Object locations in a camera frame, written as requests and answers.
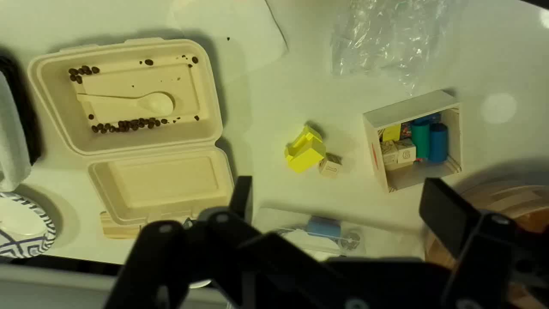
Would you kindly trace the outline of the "beige clamshell food container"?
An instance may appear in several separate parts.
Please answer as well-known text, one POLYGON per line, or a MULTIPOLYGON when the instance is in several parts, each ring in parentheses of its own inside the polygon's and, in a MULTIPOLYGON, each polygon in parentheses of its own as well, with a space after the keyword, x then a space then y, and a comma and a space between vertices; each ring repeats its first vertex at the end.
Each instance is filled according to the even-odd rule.
POLYGON ((209 56, 189 39, 147 38, 88 45, 40 55, 27 76, 66 147, 87 164, 87 174, 113 221, 121 225, 196 218, 227 206, 233 178, 227 155, 216 147, 222 118, 209 56), (99 74, 71 82, 67 70, 97 66, 99 74), (95 112, 77 94, 142 97, 161 92, 171 114, 116 108, 95 112), (176 124, 125 133, 93 133, 99 122, 180 118, 176 124))

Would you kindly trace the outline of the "light wooden block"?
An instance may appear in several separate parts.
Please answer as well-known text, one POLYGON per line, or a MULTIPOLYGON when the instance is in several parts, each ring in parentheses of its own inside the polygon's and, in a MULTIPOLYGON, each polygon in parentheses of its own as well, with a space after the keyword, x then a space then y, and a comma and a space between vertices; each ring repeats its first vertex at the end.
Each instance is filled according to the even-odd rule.
POLYGON ((144 224, 121 225, 113 221, 107 211, 100 212, 100 225, 104 237, 112 240, 130 240, 139 236, 144 224))

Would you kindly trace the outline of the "blue patterned paper plate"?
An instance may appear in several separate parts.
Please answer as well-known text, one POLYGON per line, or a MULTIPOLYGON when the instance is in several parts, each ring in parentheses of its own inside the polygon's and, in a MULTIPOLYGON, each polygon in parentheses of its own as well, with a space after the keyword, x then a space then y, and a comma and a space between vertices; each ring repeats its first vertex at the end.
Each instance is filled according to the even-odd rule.
POLYGON ((0 192, 0 258, 39 256, 56 239, 55 223, 42 207, 14 192, 0 192))

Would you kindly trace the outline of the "clear plastic bag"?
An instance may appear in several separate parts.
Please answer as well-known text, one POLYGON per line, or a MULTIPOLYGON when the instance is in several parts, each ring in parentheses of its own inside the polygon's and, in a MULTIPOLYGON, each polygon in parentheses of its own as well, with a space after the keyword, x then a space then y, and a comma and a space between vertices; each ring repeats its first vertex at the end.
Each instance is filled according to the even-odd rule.
POLYGON ((461 0, 344 0, 331 37, 334 76, 384 75, 413 94, 461 0))

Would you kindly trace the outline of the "blue cylinder block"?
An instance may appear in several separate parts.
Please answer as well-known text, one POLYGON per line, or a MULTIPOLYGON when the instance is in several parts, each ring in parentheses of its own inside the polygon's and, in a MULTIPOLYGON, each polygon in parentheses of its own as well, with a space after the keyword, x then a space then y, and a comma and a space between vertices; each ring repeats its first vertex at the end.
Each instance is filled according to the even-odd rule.
POLYGON ((431 124, 429 137, 428 160, 433 163, 442 163, 448 156, 448 127, 443 123, 431 124))

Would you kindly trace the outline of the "white open box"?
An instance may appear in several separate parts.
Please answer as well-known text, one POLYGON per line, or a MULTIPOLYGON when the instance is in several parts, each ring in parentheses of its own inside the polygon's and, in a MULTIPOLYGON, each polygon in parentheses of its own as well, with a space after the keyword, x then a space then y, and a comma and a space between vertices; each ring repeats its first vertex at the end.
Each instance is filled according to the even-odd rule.
POLYGON ((447 91, 437 90, 398 103, 363 113, 366 145, 371 155, 373 175, 382 192, 390 193, 422 184, 425 178, 445 177, 462 171, 461 104, 447 91), (379 134, 397 124, 420 117, 439 114, 441 123, 448 128, 448 155, 441 163, 427 160, 416 163, 391 164, 383 159, 379 134))

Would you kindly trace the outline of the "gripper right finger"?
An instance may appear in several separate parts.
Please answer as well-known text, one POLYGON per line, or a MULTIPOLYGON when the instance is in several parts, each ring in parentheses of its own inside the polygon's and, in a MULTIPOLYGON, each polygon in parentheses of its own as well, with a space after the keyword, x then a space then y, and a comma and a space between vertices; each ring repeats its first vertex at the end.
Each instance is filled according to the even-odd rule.
POLYGON ((455 259, 442 309, 517 309, 510 283, 549 309, 549 223, 525 230, 506 215, 474 208, 439 178, 424 181, 419 214, 455 259))

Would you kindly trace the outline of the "wooden bowl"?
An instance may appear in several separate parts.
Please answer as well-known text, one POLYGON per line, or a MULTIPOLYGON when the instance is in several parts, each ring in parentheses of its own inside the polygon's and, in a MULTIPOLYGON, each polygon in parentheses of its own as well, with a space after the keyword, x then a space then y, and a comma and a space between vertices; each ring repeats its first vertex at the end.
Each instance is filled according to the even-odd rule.
MULTIPOLYGON (((541 233, 549 225, 549 185, 512 185, 504 182, 469 188, 461 196, 473 207, 502 213, 525 230, 541 233)), ((425 240, 427 262, 451 269, 455 259, 432 232, 425 240)), ((512 284, 509 297, 520 309, 549 309, 535 300, 524 286, 512 284)))

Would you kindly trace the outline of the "white cloth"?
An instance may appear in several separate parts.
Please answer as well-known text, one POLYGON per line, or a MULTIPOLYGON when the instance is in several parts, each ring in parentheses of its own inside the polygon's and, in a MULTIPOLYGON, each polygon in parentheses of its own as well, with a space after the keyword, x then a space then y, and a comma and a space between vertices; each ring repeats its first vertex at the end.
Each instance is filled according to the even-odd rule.
POLYGON ((29 150, 15 97, 0 71, 0 192, 14 191, 30 172, 29 150))

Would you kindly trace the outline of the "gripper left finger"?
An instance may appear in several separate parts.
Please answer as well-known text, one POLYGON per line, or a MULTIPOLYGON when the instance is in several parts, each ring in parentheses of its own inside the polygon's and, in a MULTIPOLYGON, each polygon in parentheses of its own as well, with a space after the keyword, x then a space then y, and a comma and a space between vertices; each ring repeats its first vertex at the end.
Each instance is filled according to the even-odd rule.
POLYGON ((104 309, 179 309, 190 284, 211 280, 237 309, 369 309, 357 286, 276 233, 245 220, 253 178, 237 178, 231 201, 191 227, 146 225, 104 309))

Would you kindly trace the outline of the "black object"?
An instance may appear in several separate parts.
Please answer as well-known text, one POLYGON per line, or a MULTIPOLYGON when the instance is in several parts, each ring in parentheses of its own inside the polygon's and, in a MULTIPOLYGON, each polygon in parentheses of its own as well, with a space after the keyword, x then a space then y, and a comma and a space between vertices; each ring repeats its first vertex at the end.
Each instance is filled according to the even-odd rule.
POLYGON ((10 92, 15 100, 22 131, 25 135, 26 147, 29 152, 29 161, 33 166, 42 156, 43 143, 39 119, 30 98, 28 86, 20 65, 8 54, 0 53, 0 72, 4 73, 10 92))

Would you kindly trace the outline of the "small yellow block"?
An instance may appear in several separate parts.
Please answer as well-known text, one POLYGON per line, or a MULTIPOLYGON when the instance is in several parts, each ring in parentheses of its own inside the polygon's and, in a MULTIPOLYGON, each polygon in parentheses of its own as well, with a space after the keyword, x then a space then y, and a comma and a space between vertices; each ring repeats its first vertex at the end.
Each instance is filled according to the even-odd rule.
POLYGON ((382 142, 386 141, 399 141, 401 135, 401 124, 395 124, 386 127, 380 131, 380 137, 382 142))

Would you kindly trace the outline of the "clear plastic box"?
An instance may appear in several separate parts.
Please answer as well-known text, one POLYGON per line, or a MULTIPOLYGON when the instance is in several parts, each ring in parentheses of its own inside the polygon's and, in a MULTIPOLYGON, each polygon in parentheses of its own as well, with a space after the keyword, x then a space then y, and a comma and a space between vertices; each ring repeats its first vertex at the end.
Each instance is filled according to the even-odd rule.
POLYGON ((341 223, 341 237, 310 236, 305 227, 312 216, 263 207, 253 216, 252 223, 257 230, 276 233, 318 261, 337 257, 424 259, 423 243, 413 233, 337 220, 341 223))

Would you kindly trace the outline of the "small blue block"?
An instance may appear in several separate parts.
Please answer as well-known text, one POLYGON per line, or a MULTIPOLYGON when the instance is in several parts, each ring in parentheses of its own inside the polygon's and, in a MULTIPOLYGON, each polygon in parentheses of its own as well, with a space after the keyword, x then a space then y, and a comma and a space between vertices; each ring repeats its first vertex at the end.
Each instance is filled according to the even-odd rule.
POLYGON ((312 216, 305 227, 310 236, 337 239, 341 237, 341 223, 335 219, 312 216))

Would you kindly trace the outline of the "green cylinder block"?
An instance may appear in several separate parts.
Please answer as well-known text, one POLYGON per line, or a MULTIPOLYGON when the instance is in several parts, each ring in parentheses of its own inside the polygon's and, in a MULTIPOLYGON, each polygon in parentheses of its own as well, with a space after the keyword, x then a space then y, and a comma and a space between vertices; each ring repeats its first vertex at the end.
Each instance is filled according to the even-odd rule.
POLYGON ((426 160, 431 150, 431 123, 429 121, 413 121, 411 139, 416 146, 417 159, 426 160))

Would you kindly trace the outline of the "beige spoon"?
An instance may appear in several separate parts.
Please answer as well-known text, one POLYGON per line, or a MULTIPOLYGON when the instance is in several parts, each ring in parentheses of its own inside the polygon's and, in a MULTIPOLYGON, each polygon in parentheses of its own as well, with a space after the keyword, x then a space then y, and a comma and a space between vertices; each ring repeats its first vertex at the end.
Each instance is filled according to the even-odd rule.
POLYGON ((92 109, 97 111, 110 111, 116 108, 134 109, 136 111, 147 111, 155 115, 169 115, 174 110, 172 98, 161 92, 154 92, 142 97, 114 97, 91 94, 77 94, 81 102, 88 102, 92 109))

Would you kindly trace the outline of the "heap of coffee beans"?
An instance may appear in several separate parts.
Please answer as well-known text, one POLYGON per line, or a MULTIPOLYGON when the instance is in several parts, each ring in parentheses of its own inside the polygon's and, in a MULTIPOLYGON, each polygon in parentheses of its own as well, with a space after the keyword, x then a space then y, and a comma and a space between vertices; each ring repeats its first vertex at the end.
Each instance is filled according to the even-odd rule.
POLYGON ((92 76, 100 73, 100 68, 97 66, 83 65, 80 68, 70 68, 67 70, 69 79, 71 82, 82 84, 84 82, 84 76, 92 76))
POLYGON ((177 120, 170 121, 166 118, 138 118, 131 121, 117 121, 112 122, 99 122, 98 118, 94 114, 88 114, 88 121, 90 122, 90 130, 93 133, 125 133, 137 131, 142 128, 154 129, 163 125, 176 124, 177 120))

